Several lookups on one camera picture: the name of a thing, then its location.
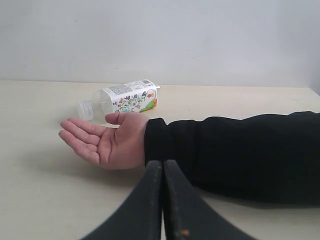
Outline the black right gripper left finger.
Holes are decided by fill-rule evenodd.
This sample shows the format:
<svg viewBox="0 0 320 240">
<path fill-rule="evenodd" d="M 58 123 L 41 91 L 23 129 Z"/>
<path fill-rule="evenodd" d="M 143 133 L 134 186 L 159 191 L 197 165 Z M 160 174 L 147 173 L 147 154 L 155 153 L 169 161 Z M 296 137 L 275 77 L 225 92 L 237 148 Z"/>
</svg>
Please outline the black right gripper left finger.
<svg viewBox="0 0 320 240">
<path fill-rule="evenodd" d="M 163 165 L 150 161 L 139 183 L 101 225 L 84 240 L 160 240 Z"/>
</svg>

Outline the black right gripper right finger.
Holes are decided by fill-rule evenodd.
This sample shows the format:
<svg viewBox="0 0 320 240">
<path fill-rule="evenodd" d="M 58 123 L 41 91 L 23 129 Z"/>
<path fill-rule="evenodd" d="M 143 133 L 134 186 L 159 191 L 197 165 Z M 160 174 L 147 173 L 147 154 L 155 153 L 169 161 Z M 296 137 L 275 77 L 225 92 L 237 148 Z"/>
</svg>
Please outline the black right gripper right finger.
<svg viewBox="0 0 320 240">
<path fill-rule="evenodd" d="M 163 218 L 167 240 L 253 240 L 213 210 L 174 160 L 163 163 Z"/>
</svg>

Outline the black sleeved forearm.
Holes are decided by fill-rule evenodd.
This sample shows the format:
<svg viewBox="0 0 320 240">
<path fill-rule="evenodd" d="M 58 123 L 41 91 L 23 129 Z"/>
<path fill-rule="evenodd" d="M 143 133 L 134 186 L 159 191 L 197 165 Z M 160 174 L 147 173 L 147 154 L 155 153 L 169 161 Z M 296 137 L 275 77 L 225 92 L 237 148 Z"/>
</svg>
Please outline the black sleeved forearm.
<svg viewBox="0 0 320 240">
<path fill-rule="evenodd" d="M 320 203 L 320 115 L 147 122 L 145 161 L 174 160 L 195 187 L 247 201 Z"/>
</svg>

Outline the person's open hand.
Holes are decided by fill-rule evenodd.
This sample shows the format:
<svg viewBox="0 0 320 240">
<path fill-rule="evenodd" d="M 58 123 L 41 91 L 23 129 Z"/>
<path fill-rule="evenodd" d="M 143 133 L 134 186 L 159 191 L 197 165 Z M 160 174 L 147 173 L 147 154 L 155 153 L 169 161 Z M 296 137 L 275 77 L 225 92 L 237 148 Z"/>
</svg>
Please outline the person's open hand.
<svg viewBox="0 0 320 240">
<path fill-rule="evenodd" d="M 106 170 L 145 165 L 145 131 L 149 118 L 138 112 L 111 113 L 106 127 L 78 118 L 60 123 L 59 137 L 85 161 Z"/>
</svg>

